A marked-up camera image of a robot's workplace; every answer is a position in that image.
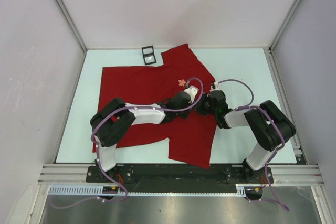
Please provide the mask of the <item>red t-shirt garment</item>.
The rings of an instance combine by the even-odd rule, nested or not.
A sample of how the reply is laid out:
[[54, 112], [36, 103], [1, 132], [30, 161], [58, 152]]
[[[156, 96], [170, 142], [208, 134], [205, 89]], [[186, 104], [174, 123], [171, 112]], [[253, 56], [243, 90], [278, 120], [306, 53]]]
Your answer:
[[[188, 44], [161, 54], [159, 67], [104, 67], [102, 70], [98, 110], [115, 98], [131, 104], [148, 105], [172, 98], [184, 90], [178, 81], [197, 78], [191, 85], [210, 91], [215, 81], [212, 74], [198, 60]], [[169, 159], [209, 169], [216, 121], [211, 115], [191, 111], [187, 119], [154, 125], [132, 126], [117, 144], [117, 148], [152, 144], [169, 139]]]

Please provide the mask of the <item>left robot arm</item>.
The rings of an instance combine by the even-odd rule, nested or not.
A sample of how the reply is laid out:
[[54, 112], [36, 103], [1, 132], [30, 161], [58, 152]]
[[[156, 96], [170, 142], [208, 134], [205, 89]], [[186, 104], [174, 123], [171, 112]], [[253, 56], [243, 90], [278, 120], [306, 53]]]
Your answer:
[[140, 124], [167, 124], [177, 117], [188, 117], [198, 88], [190, 86], [172, 99], [151, 105], [125, 103], [113, 99], [91, 120], [93, 142], [97, 150], [98, 176], [110, 182], [116, 175], [116, 148], [131, 126]]

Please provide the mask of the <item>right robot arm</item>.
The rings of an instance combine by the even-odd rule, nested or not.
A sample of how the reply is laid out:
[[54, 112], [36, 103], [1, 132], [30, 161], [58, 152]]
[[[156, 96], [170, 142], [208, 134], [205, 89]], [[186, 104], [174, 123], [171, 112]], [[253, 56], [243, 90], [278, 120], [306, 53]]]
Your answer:
[[199, 114], [212, 115], [220, 129], [249, 127], [256, 145], [242, 162], [242, 177], [254, 183], [265, 172], [265, 165], [296, 134], [294, 124], [270, 100], [259, 106], [230, 109], [223, 91], [203, 93], [195, 109]]

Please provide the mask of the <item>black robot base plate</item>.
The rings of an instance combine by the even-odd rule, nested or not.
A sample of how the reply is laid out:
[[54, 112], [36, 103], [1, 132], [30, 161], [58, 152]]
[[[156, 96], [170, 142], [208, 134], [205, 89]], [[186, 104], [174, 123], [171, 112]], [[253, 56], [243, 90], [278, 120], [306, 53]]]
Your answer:
[[186, 164], [119, 164], [106, 175], [97, 165], [88, 168], [86, 182], [108, 183], [109, 178], [131, 188], [195, 188], [199, 186], [239, 184], [248, 187], [264, 187], [274, 182], [271, 169], [262, 172], [259, 178], [247, 182], [242, 175], [242, 166], [235, 164], [213, 164], [202, 169]]

